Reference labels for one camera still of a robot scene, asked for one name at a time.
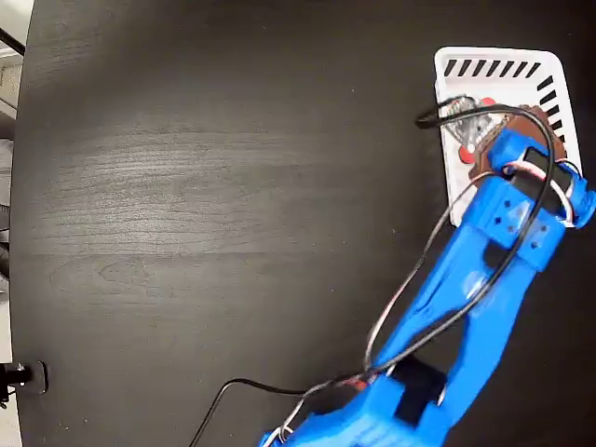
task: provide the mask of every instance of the wire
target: wire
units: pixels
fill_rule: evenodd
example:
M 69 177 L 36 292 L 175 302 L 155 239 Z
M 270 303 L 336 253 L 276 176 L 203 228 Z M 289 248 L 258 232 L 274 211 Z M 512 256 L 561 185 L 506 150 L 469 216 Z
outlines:
M 422 250 L 422 254 L 420 255 L 420 258 L 418 259 L 418 262 L 415 264 L 412 271 L 408 274 L 408 276 L 405 278 L 405 280 L 401 283 L 398 290 L 393 294 L 393 296 L 391 297 L 391 300 L 389 300 L 389 303 L 387 303 L 387 306 L 383 310 L 383 313 L 381 314 L 379 319 L 376 320 L 376 322 L 372 326 L 371 331 L 369 332 L 369 338 L 368 338 L 368 341 L 366 344 L 366 351 L 364 352 L 364 361 L 363 361 L 364 371 L 371 368 L 371 356 L 372 356 L 372 352 L 373 352 L 373 348 L 374 348 L 374 342 L 376 340 L 376 337 L 379 335 L 381 328 L 383 328 L 383 325 L 385 324 L 387 317 L 391 313 L 391 309 L 393 308 L 395 303 L 398 301 L 398 298 L 400 298 L 401 294 L 403 293 L 405 288 L 408 286 L 408 284 L 410 284 L 410 281 L 412 280 L 412 278 L 416 275 L 416 273 L 422 266 L 425 258 L 427 257 L 427 253 L 428 253 L 428 250 L 430 249 L 430 246 L 432 245 L 433 241 L 435 240 L 435 237 L 437 237 L 437 234 L 439 233 L 443 224 L 449 217 L 449 213 L 454 209 L 455 204 L 457 202 L 459 202 L 459 200 L 461 200 L 466 195 L 467 191 L 470 190 L 470 188 L 474 185 L 474 183 L 483 179 L 484 177 L 488 177 L 491 175 L 497 175 L 497 174 L 492 171 L 483 172 L 483 173 L 477 175 L 476 177 L 474 177 L 472 180 L 470 180 L 470 182 L 467 184 L 467 186 L 464 188 L 464 190 L 461 193 L 459 193 L 459 196 L 457 196 L 455 198 L 455 200 L 451 203 L 451 205 L 449 205 L 445 209 L 445 211 L 440 216 L 437 223 L 435 223 L 435 226 L 432 229 L 432 231 L 430 232 L 430 236 L 427 239 L 427 243 L 426 243 L 424 249 Z
M 511 161 L 511 162 L 507 163 L 506 166 L 510 166 L 514 169 L 523 170 L 525 172 L 528 172 L 544 182 L 544 178 L 546 176 L 545 172 L 541 168 L 539 168 L 537 165 L 530 163 L 529 161 L 523 161 L 523 160 Z M 574 226 L 574 209 L 573 209 L 573 206 L 571 205 L 571 202 L 569 201 L 569 197 L 565 195 L 565 192 L 562 190 L 562 188 L 559 186 L 559 184 L 556 183 L 554 180 L 550 181 L 550 187 L 552 188 L 552 190 L 555 193 L 557 193 L 557 196 L 559 196 L 559 200 L 561 201 L 562 206 L 565 209 L 565 220 L 564 220 L 565 226 L 568 228 L 573 227 Z
M 581 175 L 581 171 L 579 170 L 579 168 L 577 167 L 577 164 L 575 164 L 573 161 L 571 161 L 569 158 L 559 158 L 558 160 L 555 161 L 555 163 L 560 164 L 563 163 L 564 165 L 569 165 L 571 166 L 571 168 L 577 173 L 577 175 L 580 178 L 584 178 L 583 175 Z
M 253 388 L 261 389 L 262 391 L 266 391 L 268 393 L 281 394 L 281 395 L 285 395 L 285 396 L 303 396 L 307 392 L 307 390 L 294 390 L 294 389 L 278 388 L 276 386 L 262 384 L 260 382 L 254 381 L 254 380 L 244 379 L 241 377 L 238 377 L 238 378 L 232 379 L 232 380 L 228 380 L 227 382 L 225 382 L 222 385 L 220 390 L 215 395 L 215 398 L 211 402 L 211 406 L 207 410 L 207 414 L 205 414 L 205 417 L 203 418 L 201 425 L 198 427 L 198 430 L 196 431 L 196 434 L 193 437 L 193 440 L 191 440 L 190 444 L 188 444 L 188 447 L 195 447 L 198 444 L 200 438 L 203 436 L 203 433 L 205 432 L 205 429 L 207 428 L 207 425 L 209 424 L 211 418 L 213 417 L 215 410 L 217 410 L 217 407 L 220 404 L 220 401 L 222 400 L 222 397 L 224 396 L 225 392 L 232 385 L 236 385 L 236 384 L 252 386 Z
M 381 365 L 374 366 L 367 371 L 367 375 L 376 375 L 378 373 L 382 373 L 384 370 L 391 368 L 393 365 L 399 363 L 409 355 L 411 355 L 416 350 L 420 349 L 422 346 L 426 345 L 430 340 L 435 338 L 436 336 L 440 335 L 451 326 L 453 326 L 457 321 L 463 318 L 467 313 L 484 298 L 494 284 L 503 276 L 503 273 L 507 270 L 509 264 L 515 258 L 517 252 L 519 251 L 520 247 L 522 246 L 523 241 L 525 240 L 532 224 L 534 223 L 536 216 L 542 209 L 542 204 L 544 203 L 547 191 L 549 189 L 550 182 L 552 181 L 552 175 L 554 173 L 554 166 L 555 166 L 555 155 L 554 155 L 554 147 L 555 143 L 552 137 L 552 134 L 549 132 L 547 125 L 545 125 L 538 116 L 534 115 L 532 112 L 522 109 L 520 107 L 511 107 L 504 104 L 495 104 L 495 105 L 488 105 L 485 107 L 479 107 L 476 109 L 466 110 L 463 112 L 459 112 L 457 114 L 448 115 L 445 117 L 434 117 L 432 114 L 438 112 L 440 106 L 437 109 L 433 109 L 430 113 L 423 114 L 418 117 L 416 120 L 416 124 L 421 129 L 430 129 L 434 127 L 441 127 L 449 123 L 453 123 L 454 121 L 460 121 L 465 118 L 469 118 L 472 116 L 479 116 L 484 114 L 512 114 L 517 116 L 523 116 L 530 120 L 535 126 L 540 130 L 540 133 L 545 138 L 547 142 L 547 152 L 549 156 L 549 163 L 547 165 L 547 171 L 545 174 L 545 181 L 543 182 L 540 191 L 538 192 L 538 196 L 536 198 L 535 204 L 528 215 L 527 220 L 521 226 L 520 233 L 516 238 L 515 242 L 508 250 L 505 257 L 501 260 L 498 267 L 494 270 L 493 274 L 489 277 L 489 279 L 482 285 L 482 287 L 477 291 L 472 298 L 467 302 L 467 304 L 462 307 L 460 310 L 455 312 L 451 317 L 447 318 L 445 321 L 441 323 L 440 326 L 435 328 L 434 330 L 427 333 L 424 337 L 419 339 L 417 342 L 413 343 L 412 345 L 408 346 L 406 349 L 401 351 L 398 355 L 389 359 L 385 363 Z

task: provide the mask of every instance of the floor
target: floor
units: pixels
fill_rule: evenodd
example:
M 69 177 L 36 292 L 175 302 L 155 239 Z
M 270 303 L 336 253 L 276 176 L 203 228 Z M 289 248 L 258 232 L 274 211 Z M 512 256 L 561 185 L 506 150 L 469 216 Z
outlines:
M 0 99 L 16 107 L 19 97 L 21 65 L 5 67 L 0 72 Z M 12 167 L 12 143 L 0 140 L 0 203 L 10 203 L 10 169 Z M 0 240 L 7 240 L 0 234 Z M 8 309 L 8 286 L 0 279 L 0 362 L 12 361 L 10 343 L 10 314 Z M 17 402 L 12 396 L 6 410 L 0 409 L 0 447 L 20 447 Z

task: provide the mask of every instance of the black cable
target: black cable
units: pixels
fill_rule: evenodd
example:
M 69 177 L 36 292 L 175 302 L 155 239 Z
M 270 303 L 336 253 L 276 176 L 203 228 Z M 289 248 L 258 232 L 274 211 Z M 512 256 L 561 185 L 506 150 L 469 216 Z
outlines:
M 25 55 L 25 45 L 4 31 L 2 28 L 0 28 L 0 40 L 17 51 L 21 56 Z
M 486 115 L 486 114 L 512 114 L 512 115 L 517 115 L 517 116 L 523 116 L 523 117 L 529 119 L 532 123 L 534 123 L 536 125 L 536 127 L 540 130 L 540 132 L 544 136 L 545 141 L 547 143 L 549 164 L 547 165 L 545 181 L 542 183 L 542 186 L 541 186 L 538 196 L 536 198 L 535 204 L 532 207 L 532 210 L 530 211 L 530 215 L 528 216 L 528 219 L 525 221 L 525 223 L 521 227 L 520 233 L 518 234 L 518 237 L 515 239 L 515 242 L 513 243 L 511 248 L 508 250 L 505 257 L 501 260 L 501 262 L 499 263 L 497 268 L 494 270 L 491 277 L 482 285 L 481 289 L 476 294 L 474 294 L 474 296 L 472 298 L 470 298 L 468 304 L 465 305 L 462 309 L 460 309 L 453 316 L 451 316 L 449 319 L 445 320 L 438 328 L 436 328 L 434 331 L 430 332 L 422 340 L 420 340 L 419 342 L 416 342 L 416 344 L 408 347 L 407 349 L 404 349 L 402 352 L 400 352 L 393 359 L 386 361 L 382 365 L 370 368 L 366 372 L 367 376 L 382 373 L 383 371 L 392 367 L 394 364 L 398 363 L 401 359 L 406 357 L 406 355 L 404 355 L 404 353 L 406 351 L 410 351 L 409 354 L 414 352 L 415 350 L 419 349 L 420 347 L 425 345 L 427 342 L 429 342 L 431 339 L 435 338 L 437 335 L 439 335 L 439 334 L 443 333 L 444 331 L 446 331 L 447 329 L 449 329 L 458 320 L 460 320 L 465 315 L 467 315 L 467 313 L 477 303 L 479 303 L 482 300 L 482 298 L 484 298 L 486 296 L 486 294 L 491 290 L 491 288 L 494 286 L 494 284 L 501 278 L 501 276 L 503 276 L 503 273 L 505 273 L 505 270 L 507 270 L 509 264 L 511 264 L 511 262 L 515 258 L 517 252 L 519 251 L 520 247 L 522 246 L 523 241 L 525 240 L 526 236 L 528 235 L 528 232 L 530 231 L 530 228 L 532 227 L 532 224 L 534 223 L 536 216 L 542 209 L 542 203 L 544 202 L 547 191 L 549 190 L 550 181 L 552 180 L 552 175 L 554 173 L 554 166 L 555 166 L 555 153 L 554 153 L 555 142 L 552 137 L 552 134 L 549 131 L 549 128 L 547 127 L 547 125 L 545 125 L 542 122 L 542 120 L 540 120 L 540 118 L 538 116 L 536 116 L 535 114 L 533 114 L 532 112 L 530 112 L 526 109 L 522 109 L 521 107 L 511 107 L 511 106 L 504 105 L 504 104 L 495 104 L 495 105 L 489 105 L 486 107 L 479 107 L 476 109 L 466 110 L 466 111 L 459 112 L 459 113 L 453 114 L 453 115 L 448 115 L 445 117 L 432 116 L 435 112 L 438 112 L 441 107 L 449 104 L 450 102 L 452 102 L 454 100 L 455 99 L 451 99 L 446 102 L 442 102 L 439 104 L 439 106 L 437 106 L 436 109 L 433 109 L 430 113 L 421 115 L 420 117 L 418 117 L 418 119 L 416 119 L 416 125 L 421 129 L 430 129 L 430 128 L 435 128 L 435 127 L 441 127 L 446 124 L 453 123 L 454 121 L 460 121 L 462 119 L 470 118 L 472 116 L 479 116 L 479 115 Z
M 571 166 L 571 168 L 576 172 L 576 174 L 580 177 L 583 178 L 584 176 L 581 175 L 581 172 L 579 170 L 579 168 L 577 167 L 577 164 L 575 164 L 573 161 L 568 160 L 568 159 L 564 159 L 563 161 L 559 161 L 557 162 L 558 165 L 569 165 Z
M 207 428 L 207 425 L 209 424 L 211 418 L 213 417 L 213 414 L 215 413 L 215 410 L 217 409 L 217 406 L 219 405 L 220 400 L 222 400 L 222 397 L 224 396 L 225 392 L 230 388 L 230 386 L 235 385 L 235 384 L 252 386 L 253 388 L 261 389 L 262 391 L 266 391 L 267 393 L 281 394 L 284 396 L 303 396 L 303 394 L 306 393 L 306 391 L 307 391 L 305 389 L 294 390 L 294 389 L 278 388 L 276 386 L 262 384 L 260 382 L 254 381 L 254 380 L 244 379 L 241 377 L 238 377 L 238 378 L 232 379 L 232 380 L 228 380 L 227 382 L 225 382 L 222 385 L 220 390 L 215 395 L 215 399 L 213 399 L 211 406 L 207 410 L 207 414 L 203 418 L 203 422 L 201 422 L 201 425 L 198 427 L 198 430 L 196 431 L 196 434 L 193 437 L 193 440 L 191 440 L 190 444 L 188 444 L 188 447 L 196 446 L 196 444 L 198 443 L 201 436 L 203 436 L 203 433 L 205 432 L 205 428 Z

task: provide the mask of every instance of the white wire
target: white wire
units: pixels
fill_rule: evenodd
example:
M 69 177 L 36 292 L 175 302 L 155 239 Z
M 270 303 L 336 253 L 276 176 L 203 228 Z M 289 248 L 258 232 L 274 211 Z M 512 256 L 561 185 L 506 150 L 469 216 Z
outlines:
M 379 335 L 379 332 L 383 328 L 383 325 L 385 324 L 387 317 L 391 313 L 391 309 L 393 308 L 395 303 L 398 301 L 398 298 L 403 293 L 403 291 L 408 286 L 408 284 L 410 284 L 410 281 L 412 280 L 412 278 L 416 275 L 416 273 L 422 266 L 422 263 L 424 262 L 425 258 L 427 257 L 428 249 L 430 249 L 430 246 L 432 245 L 433 241 L 435 240 L 435 237 L 437 236 L 437 234 L 439 233 L 443 224 L 447 220 L 449 213 L 452 211 L 455 204 L 466 195 L 467 191 L 469 191 L 469 189 L 474 185 L 475 182 L 477 182 L 478 180 L 480 180 L 484 177 L 488 177 L 490 175 L 496 175 L 496 174 L 494 174 L 494 172 L 483 172 L 482 174 L 479 174 L 476 177 L 474 177 L 470 181 L 470 183 L 467 184 L 467 186 L 464 188 L 464 190 L 459 194 L 459 196 L 457 196 L 455 198 L 455 200 L 451 203 L 451 205 L 449 205 L 447 207 L 447 209 L 445 209 L 443 214 L 440 216 L 440 218 L 437 221 L 437 223 L 435 224 L 433 230 L 430 232 L 430 236 L 428 237 L 427 244 L 425 245 L 424 249 L 422 250 L 422 254 L 420 255 L 420 258 L 418 259 L 418 262 L 415 264 L 412 271 L 408 274 L 408 276 L 405 278 L 405 280 L 401 283 L 400 287 L 397 289 L 397 291 L 391 297 L 391 299 L 389 300 L 389 303 L 387 303 L 385 309 L 381 313 L 381 316 L 378 318 L 378 320 L 376 320 L 376 322 L 374 323 L 374 325 L 371 328 L 371 331 L 369 332 L 369 336 L 368 336 L 368 340 L 367 340 L 367 344 L 366 344 L 366 351 L 364 352 L 364 361 L 363 361 L 364 371 L 369 370 L 369 368 L 371 367 L 371 356 L 372 356 L 372 352 L 373 352 L 374 342 L 375 342 L 377 336 Z
M 539 168 L 537 165 L 530 163 L 528 161 L 518 160 L 512 161 L 507 163 L 506 166 L 510 166 L 514 169 L 520 169 L 530 174 L 534 175 L 538 179 L 544 181 L 547 177 L 545 171 Z M 565 194 L 562 188 L 556 183 L 554 180 L 550 181 L 550 187 L 552 190 L 559 196 L 559 200 L 562 203 L 563 208 L 565 209 L 565 220 L 563 221 L 566 227 L 573 227 L 574 226 L 574 209 L 571 205 L 571 201 L 569 197 Z

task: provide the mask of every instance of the basket slot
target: basket slot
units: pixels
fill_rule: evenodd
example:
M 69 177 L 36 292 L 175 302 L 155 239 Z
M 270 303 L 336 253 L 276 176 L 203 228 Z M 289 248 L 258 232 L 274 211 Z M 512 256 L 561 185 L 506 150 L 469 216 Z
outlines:
M 491 68 L 489 68 L 488 72 L 486 72 L 486 77 L 491 77 L 496 70 L 496 67 L 498 67 L 500 63 L 501 61 L 493 61 L 493 63 L 491 63 Z
M 445 77 L 447 77 L 455 67 L 455 59 L 449 59 L 445 67 Z
M 527 67 L 527 66 L 528 66 L 528 62 L 522 62 L 522 63 L 520 63 L 520 66 L 518 67 L 518 69 L 513 74 L 513 77 L 518 77 L 520 75 L 520 73 L 523 71 L 523 69 L 525 67 Z
M 508 73 L 509 70 L 511 70 L 511 67 L 513 66 L 513 61 L 508 61 L 505 64 L 505 68 L 503 69 L 503 71 L 501 72 L 501 74 L 499 75 L 499 77 L 505 77 L 505 75 Z
M 558 130 L 558 129 L 562 128 L 562 121 L 561 121 L 561 120 L 559 120 L 559 121 L 556 121 L 556 122 L 552 123 L 552 124 L 550 125 L 550 127 L 551 127 L 553 130 Z
M 535 73 L 535 71 L 538 69 L 539 66 L 540 66 L 540 62 L 534 62 L 534 65 L 532 65 L 532 68 L 530 69 L 528 74 L 525 76 L 525 78 L 527 79 L 528 77 L 532 76 Z
M 478 76 L 485 64 L 486 64 L 486 59 L 480 59 L 478 61 L 478 63 L 476 64 L 476 68 L 474 69 L 474 73 L 472 73 L 472 76 L 473 77 Z
M 538 87 L 536 89 L 539 91 L 542 88 L 548 87 L 553 82 L 554 82 L 554 80 L 552 79 L 552 76 L 549 76 L 544 81 L 542 81 L 540 84 L 538 84 Z
M 543 97 L 540 100 L 540 105 L 544 105 L 549 101 L 554 100 L 557 97 L 557 92 L 555 90 L 552 90 L 547 96 Z
M 467 68 L 472 63 L 472 59 L 466 59 L 464 63 L 462 63 L 462 68 L 459 69 L 459 73 L 457 76 L 461 77 L 466 74 Z
M 555 114 L 558 114 L 559 112 L 559 105 L 555 105 L 554 107 L 551 107 L 547 110 L 547 116 L 553 116 Z

